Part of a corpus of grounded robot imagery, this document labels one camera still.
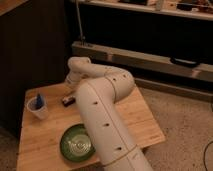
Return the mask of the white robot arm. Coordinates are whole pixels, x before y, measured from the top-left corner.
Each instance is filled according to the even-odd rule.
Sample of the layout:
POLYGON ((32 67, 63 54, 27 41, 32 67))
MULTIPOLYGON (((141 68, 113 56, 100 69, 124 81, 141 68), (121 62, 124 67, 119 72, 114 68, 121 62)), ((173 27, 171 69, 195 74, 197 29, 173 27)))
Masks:
POLYGON ((75 91, 80 116, 105 171, 153 171, 125 126, 115 103, 135 87, 122 68, 93 64, 89 57, 71 57, 65 82, 75 91))

